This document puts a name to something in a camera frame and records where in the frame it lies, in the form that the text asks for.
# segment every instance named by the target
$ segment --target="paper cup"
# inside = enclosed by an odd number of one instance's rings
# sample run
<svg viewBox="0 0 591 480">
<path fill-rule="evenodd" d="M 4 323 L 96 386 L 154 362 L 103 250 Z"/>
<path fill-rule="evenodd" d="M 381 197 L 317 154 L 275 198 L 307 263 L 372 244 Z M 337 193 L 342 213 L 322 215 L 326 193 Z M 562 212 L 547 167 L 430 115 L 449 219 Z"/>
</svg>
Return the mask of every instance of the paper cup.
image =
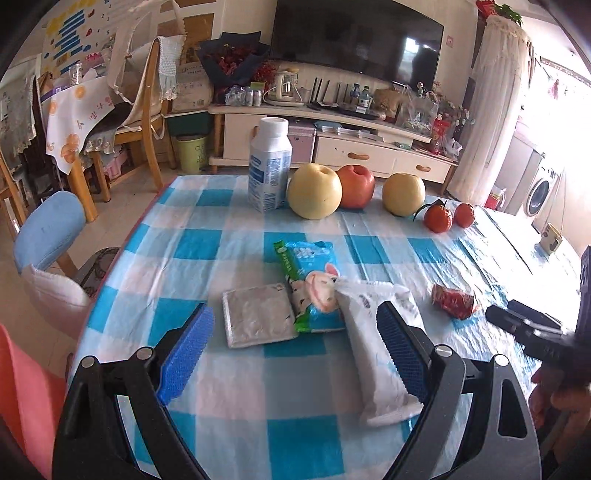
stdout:
<svg viewBox="0 0 591 480">
<path fill-rule="evenodd" d="M 556 249 L 562 243 L 562 235 L 551 223 L 546 223 L 542 230 L 540 245 L 548 255 L 556 252 Z"/>
</svg>

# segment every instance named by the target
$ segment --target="tv stand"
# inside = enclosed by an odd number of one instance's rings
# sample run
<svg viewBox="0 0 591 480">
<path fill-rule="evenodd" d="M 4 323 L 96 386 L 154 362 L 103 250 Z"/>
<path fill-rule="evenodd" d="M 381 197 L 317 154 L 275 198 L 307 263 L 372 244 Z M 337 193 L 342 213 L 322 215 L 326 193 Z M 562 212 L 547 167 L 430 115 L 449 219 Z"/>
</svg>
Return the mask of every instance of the tv stand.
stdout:
<svg viewBox="0 0 591 480">
<path fill-rule="evenodd" d="M 214 116 L 214 152 L 209 158 L 212 173 L 220 166 L 248 166 L 250 141 L 265 116 L 281 116 L 312 121 L 325 120 L 371 130 L 384 142 L 316 132 L 312 162 L 338 170 L 348 164 L 363 164 L 376 177 L 388 178 L 393 173 L 412 173 L 423 180 L 442 184 L 441 194 L 455 172 L 457 162 L 439 155 L 408 151 L 395 147 L 394 142 L 411 145 L 413 140 L 429 143 L 431 139 L 379 120 L 367 120 L 330 110 L 316 111 L 306 107 L 233 107 L 210 105 Z M 292 168 L 300 165 L 292 162 Z"/>
</svg>

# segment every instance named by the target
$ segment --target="television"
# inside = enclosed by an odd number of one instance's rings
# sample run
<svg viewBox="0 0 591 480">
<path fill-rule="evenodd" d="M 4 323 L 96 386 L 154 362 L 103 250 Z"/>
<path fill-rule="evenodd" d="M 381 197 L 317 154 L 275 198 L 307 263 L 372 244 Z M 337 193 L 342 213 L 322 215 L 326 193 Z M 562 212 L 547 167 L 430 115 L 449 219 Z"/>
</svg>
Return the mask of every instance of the television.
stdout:
<svg viewBox="0 0 591 480">
<path fill-rule="evenodd" d="M 443 26 L 393 0 L 278 0 L 271 58 L 433 85 Z"/>
</svg>

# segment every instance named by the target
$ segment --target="blue checkered tablecloth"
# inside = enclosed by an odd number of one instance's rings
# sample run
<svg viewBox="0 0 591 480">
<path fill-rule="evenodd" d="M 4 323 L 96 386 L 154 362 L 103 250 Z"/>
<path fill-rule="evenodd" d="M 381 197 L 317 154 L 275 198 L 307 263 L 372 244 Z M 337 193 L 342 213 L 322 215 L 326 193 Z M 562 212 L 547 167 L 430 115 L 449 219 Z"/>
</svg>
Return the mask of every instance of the blue checkered tablecloth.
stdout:
<svg viewBox="0 0 591 480">
<path fill-rule="evenodd" d="M 216 316 L 213 337 L 169 412 L 212 480 L 382 478 L 412 428 L 412 420 L 360 424 L 346 332 L 227 347 L 222 293 L 282 281 L 278 240 L 332 242 L 343 276 L 408 287 L 435 344 L 474 359 L 504 353 L 526 393 L 535 363 L 486 322 L 484 309 L 516 298 L 576 321 L 578 256 L 565 241 L 548 258 L 523 220 L 477 209 L 469 229 L 434 235 L 419 219 L 386 212 L 380 186 L 362 213 L 339 210 L 322 220 L 304 220 L 289 208 L 260 214 L 247 204 L 247 189 L 247 177 L 232 176 L 178 177 L 165 189 L 112 266 L 74 360 L 128 358 L 207 302 Z M 464 322 L 450 319 L 431 305 L 434 283 L 474 292 L 482 308 Z M 440 472 L 451 465 L 468 404 L 459 408 Z M 140 467 L 156 474 L 128 402 L 121 407 Z"/>
</svg>

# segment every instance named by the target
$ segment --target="red apple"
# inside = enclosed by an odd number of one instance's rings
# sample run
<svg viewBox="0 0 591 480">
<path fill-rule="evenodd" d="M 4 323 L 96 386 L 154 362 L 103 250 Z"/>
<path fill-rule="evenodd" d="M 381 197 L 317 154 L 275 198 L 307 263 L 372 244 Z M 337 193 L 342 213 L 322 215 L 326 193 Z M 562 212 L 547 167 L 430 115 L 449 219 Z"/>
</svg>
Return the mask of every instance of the red apple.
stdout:
<svg viewBox="0 0 591 480">
<path fill-rule="evenodd" d="M 343 186 L 341 208 L 363 209 L 374 196 L 375 178 L 363 165 L 345 165 L 336 173 Z"/>
</svg>

